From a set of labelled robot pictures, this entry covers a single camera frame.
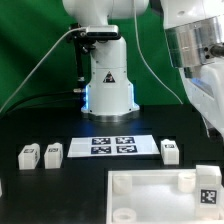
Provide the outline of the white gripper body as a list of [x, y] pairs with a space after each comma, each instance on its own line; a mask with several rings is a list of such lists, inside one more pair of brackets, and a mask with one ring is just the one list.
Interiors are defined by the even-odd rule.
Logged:
[[209, 137], [224, 139], [224, 61], [179, 70], [190, 103], [201, 114]]

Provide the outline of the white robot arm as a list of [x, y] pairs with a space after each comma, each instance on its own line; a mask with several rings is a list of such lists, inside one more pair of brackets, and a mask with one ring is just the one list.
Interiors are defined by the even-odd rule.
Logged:
[[172, 66], [210, 137], [224, 138], [224, 0], [62, 0], [80, 30], [76, 47], [91, 57], [91, 81], [82, 113], [116, 122], [138, 112], [127, 78], [126, 42], [110, 19], [147, 8], [163, 15]]

